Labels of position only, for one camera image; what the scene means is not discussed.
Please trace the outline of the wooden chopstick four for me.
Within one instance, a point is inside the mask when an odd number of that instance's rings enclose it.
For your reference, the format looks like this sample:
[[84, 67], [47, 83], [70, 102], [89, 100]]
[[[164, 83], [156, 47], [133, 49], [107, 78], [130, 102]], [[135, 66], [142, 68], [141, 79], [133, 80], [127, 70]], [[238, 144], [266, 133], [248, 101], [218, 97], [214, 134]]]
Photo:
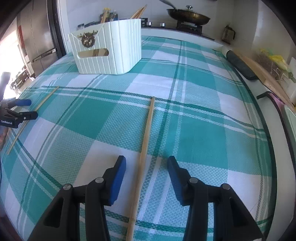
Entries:
[[149, 114], [147, 117], [147, 123], [145, 125], [144, 138], [143, 138], [143, 142], [142, 142], [142, 150], [140, 153], [140, 159], [139, 159], [139, 163], [138, 163], [137, 180], [134, 185], [134, 187], [135, 187], [134, 199], [133, 199], [133, 202], [131, 205], [129, 222], [128, 222], [128, 226], [127, 226], [126, 240], [128, 240], [128, 241], [133, 240], [134, 227], [135, 227], [135, 222], [137, 219], [139, 198], [140, 198], [140, 193], [141, 193], [142, 183], [143, 183], [143, 178], [144, 178], [145, 161], [147, 158], [149, 137], [150, 137], [151, 126], [152, 126], [154, 103], [155, 103], [155, 97], [152, 97], [151, 104], [149, 107]]

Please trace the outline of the cream utensil holder box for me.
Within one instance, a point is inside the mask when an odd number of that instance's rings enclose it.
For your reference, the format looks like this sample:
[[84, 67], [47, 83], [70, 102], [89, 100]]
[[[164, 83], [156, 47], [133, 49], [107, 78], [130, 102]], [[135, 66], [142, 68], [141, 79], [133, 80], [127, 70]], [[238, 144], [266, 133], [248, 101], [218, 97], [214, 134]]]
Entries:
[[140, 19], [91, 25], [68, 37], [80, 74], [125, 74], [142, 58]]

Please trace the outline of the silver refrigerator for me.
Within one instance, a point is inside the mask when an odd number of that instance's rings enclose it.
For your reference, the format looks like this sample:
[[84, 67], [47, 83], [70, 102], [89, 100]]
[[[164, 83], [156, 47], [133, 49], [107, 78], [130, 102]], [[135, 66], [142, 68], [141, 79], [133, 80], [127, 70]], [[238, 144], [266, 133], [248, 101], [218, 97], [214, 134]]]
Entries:
[[37, 77], [66, 55], [57, 1], [28, 1], [16, 17], [20, 50], [29, 74]]

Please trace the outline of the green plastic cutting board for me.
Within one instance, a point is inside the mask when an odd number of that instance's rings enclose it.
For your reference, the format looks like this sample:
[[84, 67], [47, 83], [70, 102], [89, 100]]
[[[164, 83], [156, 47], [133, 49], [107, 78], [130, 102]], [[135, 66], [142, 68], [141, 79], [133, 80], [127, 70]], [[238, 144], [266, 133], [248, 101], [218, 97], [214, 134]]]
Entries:
[[287, 132], [290, 137], [292, 147], [295, 149], [295, 139], [296, 139], [296, 116], [290, 110], [288, 106], [283, 108], [283, 118], [285, 121], [285, 126], [287, 127]]

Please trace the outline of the black gas stove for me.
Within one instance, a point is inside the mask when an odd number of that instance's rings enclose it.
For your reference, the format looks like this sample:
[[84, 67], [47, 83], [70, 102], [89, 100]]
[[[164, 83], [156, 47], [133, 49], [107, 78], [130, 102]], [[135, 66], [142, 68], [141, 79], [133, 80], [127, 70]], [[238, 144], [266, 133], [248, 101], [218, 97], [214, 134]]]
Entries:
[[185, 23], [181, 23], [180, 21], [177, 21], [177, 24], [175, 27], [166, 26], [165, 23], [159, 23], [158, 25], [153, 25], [152, 22], [148, 21], [148, 18], [141, 18], [141, 24], [142, 24], [142, 28], [158, 28], [158, 29], [179, 31], [179, 32], [189, 33], [192, 35], [201, 36], [203, 38], [214, 41], [213, 38], [210, 38], [207, 35], [204, 35], [202, 33], [202, 26], [196, 26], [196, 25], [191, 26]]

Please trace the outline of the black rolled mat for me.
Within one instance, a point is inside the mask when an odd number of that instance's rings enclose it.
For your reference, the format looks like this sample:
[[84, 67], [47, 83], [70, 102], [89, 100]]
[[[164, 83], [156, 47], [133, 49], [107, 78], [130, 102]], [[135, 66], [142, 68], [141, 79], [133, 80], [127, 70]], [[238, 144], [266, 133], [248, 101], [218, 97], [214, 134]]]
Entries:
[[226, 53], [226, 59], [246, 78], [253, 81], [258, 80], [257, 75], [251, 70], [251, 68], [240, 59], [232, 50]]

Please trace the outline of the wooden chopstick two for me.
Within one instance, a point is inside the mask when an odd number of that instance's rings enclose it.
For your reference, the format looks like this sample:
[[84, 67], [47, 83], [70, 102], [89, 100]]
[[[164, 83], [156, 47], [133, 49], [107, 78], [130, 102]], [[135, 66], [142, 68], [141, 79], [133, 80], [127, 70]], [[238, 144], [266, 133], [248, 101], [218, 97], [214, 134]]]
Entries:
[[104, 8], [100, 23], [105, 23], [108, 15], [109, 15], [109, 8]]

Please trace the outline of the teal plaid tablecloth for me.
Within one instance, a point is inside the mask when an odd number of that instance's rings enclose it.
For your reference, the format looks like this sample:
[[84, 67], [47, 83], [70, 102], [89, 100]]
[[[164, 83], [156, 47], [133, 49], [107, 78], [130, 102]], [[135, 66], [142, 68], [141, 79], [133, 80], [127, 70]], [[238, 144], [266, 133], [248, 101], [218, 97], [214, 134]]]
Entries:
[[105, 209], [112, 240], [124, 240], [149, 112], [156, 99], [135, 240], [182, 240], [188, 207], [167, 170], [174, 156], [208, 185], [228, 183], [264, 235], [273, 219], [274, 158], [267, 126], [245, 81], [221, 52], [144, 36], [142, 59], [123, 75], [78, 72], [68, 54], [21, 94], [38, 118], [10, 130], [1, 151], [1, 203], [27, 240], [60, 188], [88, 184], [126, 157], [114, 205]]

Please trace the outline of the condiment bottles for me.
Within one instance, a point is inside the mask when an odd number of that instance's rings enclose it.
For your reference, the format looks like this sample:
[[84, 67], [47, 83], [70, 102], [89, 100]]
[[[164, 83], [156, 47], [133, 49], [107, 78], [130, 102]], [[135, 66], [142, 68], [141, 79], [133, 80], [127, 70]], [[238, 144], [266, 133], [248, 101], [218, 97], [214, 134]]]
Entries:
[[118, 13], [117, 13], [117, 11], [116, 10], [112, 11], [109, 8], [109, 15], [107, 17], [106, 22], [117, 21], [117, 20], [118, 20]]

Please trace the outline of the wooden chopstick six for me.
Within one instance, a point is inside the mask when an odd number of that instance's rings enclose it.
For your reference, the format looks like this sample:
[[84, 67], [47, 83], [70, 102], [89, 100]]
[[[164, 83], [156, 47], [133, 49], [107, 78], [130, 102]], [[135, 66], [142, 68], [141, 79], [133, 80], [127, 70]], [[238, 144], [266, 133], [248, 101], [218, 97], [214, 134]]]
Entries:
[[130, 19], [139, 19], [141, 18], [142, 14], [144, 13], [145, 9], [147, 8], [147, 4], [142, 8], [139, 8], [131, 17]]

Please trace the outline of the spice jar rack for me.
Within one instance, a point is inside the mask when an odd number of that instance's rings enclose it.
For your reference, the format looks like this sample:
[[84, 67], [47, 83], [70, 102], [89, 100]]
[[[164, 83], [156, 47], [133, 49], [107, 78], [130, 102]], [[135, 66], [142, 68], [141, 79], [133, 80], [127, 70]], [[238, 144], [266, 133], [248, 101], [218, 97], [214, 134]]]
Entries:
[[100, 24], [100, 21], [92, 21], [92, 22], [89, 22], [89, 23], [86, 23], [86, 24], [80, 24], [77, 26], [77, 30], [82, 30], [86, 27], [89, 27], [89, 26], [93, 26], [93, 25], [98, 25]]

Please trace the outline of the wok with glass lid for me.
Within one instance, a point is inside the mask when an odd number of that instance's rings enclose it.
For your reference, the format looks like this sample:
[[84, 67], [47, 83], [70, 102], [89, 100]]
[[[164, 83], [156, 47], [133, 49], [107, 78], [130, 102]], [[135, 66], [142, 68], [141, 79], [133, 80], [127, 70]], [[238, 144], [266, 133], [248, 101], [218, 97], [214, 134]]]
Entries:
[[195, 13], [194, 11], [191, 11], [191, 9], [177, 9], [170, 1], [160, 0], [160, 2], [171, 7], [171, 9], [166, 10], [168, 12], [168, 15], [179, 22], [186, 22], [197, 26], [203, 26], [208, 24], [208, 22], [210, 21], [209, 17]]

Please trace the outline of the wooden cutting board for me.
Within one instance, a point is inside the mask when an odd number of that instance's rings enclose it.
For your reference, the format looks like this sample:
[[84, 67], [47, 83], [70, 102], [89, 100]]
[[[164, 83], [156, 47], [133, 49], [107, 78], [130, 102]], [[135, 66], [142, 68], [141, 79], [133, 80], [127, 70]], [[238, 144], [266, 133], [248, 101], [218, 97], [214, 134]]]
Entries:
[[234, 50], [234, 53], [257, 75], [263, 85], [278, 96], [278, 98], [286, 104], [293, 113], [295, 113], [295, 106], [288, 98], [287, 94], [281, 85], [257, 62]]

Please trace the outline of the wooden chopstick seven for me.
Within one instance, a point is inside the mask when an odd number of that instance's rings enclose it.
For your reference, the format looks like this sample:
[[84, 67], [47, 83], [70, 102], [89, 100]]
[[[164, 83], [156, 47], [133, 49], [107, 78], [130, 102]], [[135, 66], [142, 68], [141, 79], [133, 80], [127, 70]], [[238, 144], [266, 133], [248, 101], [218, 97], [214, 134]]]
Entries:
[[143, 7], [139, 8], [131, 17], [130, 19], [136, 19], [139, 13], [142, 11]]

